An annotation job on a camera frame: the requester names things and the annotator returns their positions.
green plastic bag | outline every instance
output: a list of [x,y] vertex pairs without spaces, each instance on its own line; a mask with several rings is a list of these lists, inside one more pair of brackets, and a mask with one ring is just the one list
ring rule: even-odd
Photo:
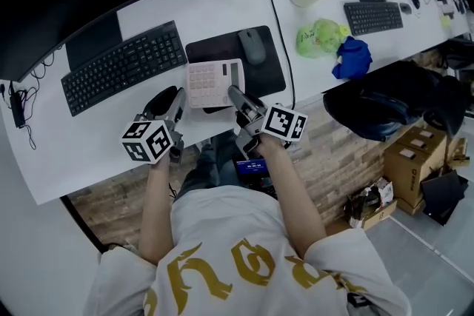
[[296,52],[306,58],[336,54],[350,30],[332,20],[319,19],[314,25],[300,28],[296,36]]

power adapter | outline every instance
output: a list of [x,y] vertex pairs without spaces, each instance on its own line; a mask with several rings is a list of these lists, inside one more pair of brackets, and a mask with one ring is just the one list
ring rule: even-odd
[[24,110],[23,105],[21,104],[20,93],[14,91],[10,96],[10,106],[12,107],[13,120],[15,121],[15,126],[17,128],[22,128],[24,126]]

gold lettering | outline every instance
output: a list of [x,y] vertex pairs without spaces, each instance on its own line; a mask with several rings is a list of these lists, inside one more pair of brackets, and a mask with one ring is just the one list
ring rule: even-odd
[[294,255],[289,255],[285,257],[285,259],[295,264],[292,270],[293,277],[305,289],[309,289],[311,286],[317,284],[321,279],[329,276],[329,274],[326,272],[316,270],[318,277],[313,277],[308,271],[306,271],[306,268],[304,267],[304,261]]
[[[178,315],[180,315],[187,303],[187,291],[192,289],[190,286],[184,284],[181,273],[185,269],[196,270],[202,275],[204,281],[207,284],[207,288],[211,295],[218,297],[219,299],[226,300],[229,293],[232,291],[232,284],[222,283],[218,278],[213,268],[205,260],[201,258],[190,258],[197,250],[201,247],[200,243],[197,247],[182,252],[182,254],[168,264],[168,276],[170,277],[171,290],[175,297],[176,305],[178,307]],[[179,262],[185,260],[184,265],[179,268]]]
[[156,297],[155,292],[152,289],[149,289],[147,295],[145,296],[145,303],[143,305],[144,311],[146,311],[147,306],[150,306],[147,316],[153,316],[155,314],[157,304],[158,298]]
[[[250,268],[247,266],[245,259],[242,256],[242,252],[240,250],[241,246],[244,246],[251,251],[251,253],[249,253],[247,256]],[[258,286],[266,286],[268,284],[268,281],[272,277],[273,271],[275,270],[275,261],[268,250],[264,249],[260,245],[252,246],[246,239],[244,239],[235,245],[230,251],[232,252],[232,256],[236,262],[237,271],[243,279]],[[260,261],[258,260],[259,258],[268,267],[269,273],[267,275],[260,275],[258,273],[260,270]]]
[[339,273],[331,272],[327,270],[328,273],[334,278],[334,281],[337,283],[337,289],[346,289],[348,292],[367,292],[364,287],[354,286],[348,279],[345,279]]

black cable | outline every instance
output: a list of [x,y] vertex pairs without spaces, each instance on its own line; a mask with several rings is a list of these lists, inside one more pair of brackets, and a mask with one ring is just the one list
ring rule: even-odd
[[54,52],[53,52],[53,59],[51,60],[50,64],[47,64],[46,61],[43,61],[41,64],[43,66],[46,66],[46,67],[53,66],[53,64],[54,64]]
[[0,84],[0,93],[1,93],[1,96],[3,98],[3,101],[5,102],[5,104],[7,105],[8,109],[11,110],[12,107],[7,103],[7,100],[5,99],[5,85],[2,83]]
[[277,25],[277,27],[278,27],[278,33],[280,34],[281,43],[283,44],[284,54],[286,55],[287,60],[288,60],[288,69],[289,69],[289,71],[290,71],[291,93],[292,93],[291,109],[294,110],[294,109],[295,109],[295,105],[296,105],[296,95],[295,95],[295,81],[293,80],[293,69],[292,69],[292,67],[291,67],[290,57],[288,56],[287,46],[286,46],[285,43],[284,43],[283,32],[281,31],[280,20],[279,20],[279,18],[278,18],[278,14],[277,14],[277,12],[276,12],[275,3],[273,2],[273,0],[270,0],[270,1],[271,1],[271,3],[272,3],[273,13],[275,14],[276,25]]
[[31,127],[28,125],[28,124],[25,124],[23,125],[23,127],[20,127],[20,129],[22,130],[23,128],[26,128],[27,131],[28,131],[28,137],[30,139],[30,146],[31,146],[31,149],[33,150],[36,150],[36,144],[35,144],[35,141],[33,140],[33,132],[31,130]]
[[176,199],[177,192],[171,187],[171,184],[170,184],[170,183],[168,183],[168,187],[169,187],[170,190],[171,190],[170,197]]
[[33,69],[33,72],[31,73],[31,76],[34,77],[35,79],[43,79],[44,76],[46,75],[46,65],[44,63],[40,63],[43,65],[43,68],[44,68],[44,72],[43,72],[43,75],[42,76],[38,76],[38,74],[36,74],[36,71],[35,69]]
[[32,117],[33,117],[33,108],[35,106],[35,101],[36,101],[36,98],[38,97],[38,91],[39,91],[39,87],[40,87],[40,84],[39,84],[39,80],[44,78],[44,76],[46,75],[46,68],[44,68],[44,75],[42,77],[38,77],[36,75],[33,75],[33,73],[31,73],[31,76],[34,77],[34,79],[36,79],[36,83],[38,84],[38,87],[30,87],[28,89],[28,91],[25,93],[24,95],[24,101],[23,101],[23,111],[26,110],[26,105],[27,105],[27,102],[34,96],[34,99],[33,99],[33,102],[31,103],[31,113],[30,113],[30,117],[26,118],[25,121],[28,121],[30,120]]

keyboard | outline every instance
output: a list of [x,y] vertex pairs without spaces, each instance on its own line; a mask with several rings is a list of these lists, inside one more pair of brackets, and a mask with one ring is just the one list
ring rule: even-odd
[[353,36],[403,28],[398,3],[363,1],[344,4]]
[[186,64],[174,21],[132,37],[61,80],[72,116],[153,76]]

